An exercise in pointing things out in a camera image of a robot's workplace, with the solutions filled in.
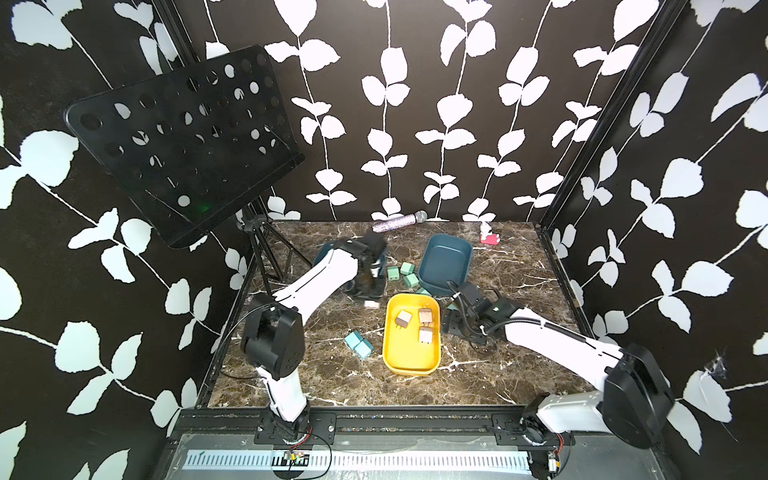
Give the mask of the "beige plug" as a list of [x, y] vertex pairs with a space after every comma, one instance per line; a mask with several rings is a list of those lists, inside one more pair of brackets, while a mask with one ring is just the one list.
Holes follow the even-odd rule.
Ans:
[[427, 326], [420, 327], [418, 331], [418, 340], [421, 344], [432, 344], [434, 342], [434, 330]]
[[398, 312], [394, 319], [394, 323], [397, 327], [407, 329], [413, 319], [413, 314], [407, 310], [401, 310]]
[[419, 322], [421, 326], [432, 327], [434, 324], [434, 315], [431, 308], [421, 308], [418, 311]]

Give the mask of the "blue teal plug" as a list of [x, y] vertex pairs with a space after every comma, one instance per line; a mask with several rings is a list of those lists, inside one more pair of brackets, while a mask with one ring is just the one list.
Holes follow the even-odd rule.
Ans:
[[353, 350], [361, 359], [366, 359], [374, 353], [374, 347], [367, 339], [357, 343]]
[[352, 350], [354, 350], [362, 341], [363, 338], [357, 331], [353, 331], [344, 337], [345, 344]]

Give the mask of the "yellow storage box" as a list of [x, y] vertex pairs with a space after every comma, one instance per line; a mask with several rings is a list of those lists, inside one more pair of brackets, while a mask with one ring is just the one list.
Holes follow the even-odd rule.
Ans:
[[[422, 327], [418, 311], [431, 308], [434, 315], [434, 342], [421, 344], [418, 331]], [[395, 325], [394, 319], [399, 311], [407, 310], [413, 319], [407, 329]], [[431, 296], [401, 293], [391, 297], [387, 304], [385, 317], [382, 356], [386, 366], [394, 373], [407, 376], [426, 376], [437, 369], [441, 363], [441, 315], [437, 301]]]

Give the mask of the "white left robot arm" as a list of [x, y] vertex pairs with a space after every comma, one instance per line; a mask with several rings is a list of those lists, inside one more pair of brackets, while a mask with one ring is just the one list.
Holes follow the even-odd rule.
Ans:
[[387, 241], [368, 231], [333, 242], [316, 265], [275, 294], [259, 294], [245, 315], [241, 348], [264, 381], [269, 408], [293, 427], [307, 410], [298, 366], [306, 351], [304, 326], [329, 297], [346, 284], [363, 296], [376, 290]]

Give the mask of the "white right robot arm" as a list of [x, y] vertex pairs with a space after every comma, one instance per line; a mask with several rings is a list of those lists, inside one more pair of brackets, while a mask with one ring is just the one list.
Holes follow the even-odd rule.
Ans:
[[578, 375], [592, 391], [541, 394], [524, 407], [519, 427], [542, 445], [556, 434], [611, 433], [626, 444], [658, 445], [674, 398], [654, 356], [644, 347], [602, 342], [545, 319], [511, 299], [487, 298], [470, 282], [447, 283], [453, 309], [445, 332], [478, 344], [506, 341], [538, 353]]

